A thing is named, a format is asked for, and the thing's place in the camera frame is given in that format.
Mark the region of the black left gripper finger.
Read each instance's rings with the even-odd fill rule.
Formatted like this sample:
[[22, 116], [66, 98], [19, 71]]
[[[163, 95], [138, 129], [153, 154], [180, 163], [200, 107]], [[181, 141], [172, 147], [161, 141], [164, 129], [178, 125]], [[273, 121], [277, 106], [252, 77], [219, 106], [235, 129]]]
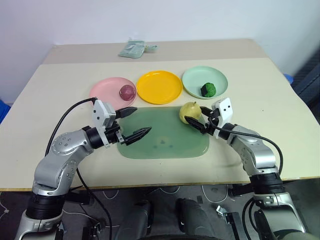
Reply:
[[132, 113], [134, 113], [138, 108], [134, 106], [128, 106], [121, 109], [118, 109], [115, 111], [115, 118], [116, 119], [122, 119], [125, 117], [130, 116]]
[[136, 131], [134, 131], [131, 135], [124, 137], [124, 143], [129, 146], [139, 140], [141, 140], [145, 135], [149, 133], [149, 131], [152, 129], [151, 126], [149, 127], [143, 127]]

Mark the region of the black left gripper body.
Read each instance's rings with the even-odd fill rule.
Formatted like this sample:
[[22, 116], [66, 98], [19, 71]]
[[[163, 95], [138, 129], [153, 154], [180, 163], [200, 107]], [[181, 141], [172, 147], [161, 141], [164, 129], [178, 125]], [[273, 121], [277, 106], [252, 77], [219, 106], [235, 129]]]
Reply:
[[122, 135], [121, 127], [116, 120], [111, 124], [110, 127], [105, 129], [104, 135], [109, 144], [125, 143], [125, 137]]

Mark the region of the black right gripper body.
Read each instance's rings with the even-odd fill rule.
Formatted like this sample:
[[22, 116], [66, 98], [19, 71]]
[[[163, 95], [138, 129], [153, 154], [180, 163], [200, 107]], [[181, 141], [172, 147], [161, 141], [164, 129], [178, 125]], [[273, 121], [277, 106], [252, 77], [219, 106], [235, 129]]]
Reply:
[[214, 135], [216, 127], [218, 126], [220, 116], [220, 111], [218, 109], [212, 110], [213, 113], [210, 117], [207, 117], [208, 123], [205, 124], [205, 127], [207, 128], [207, 133], [211, 136]]

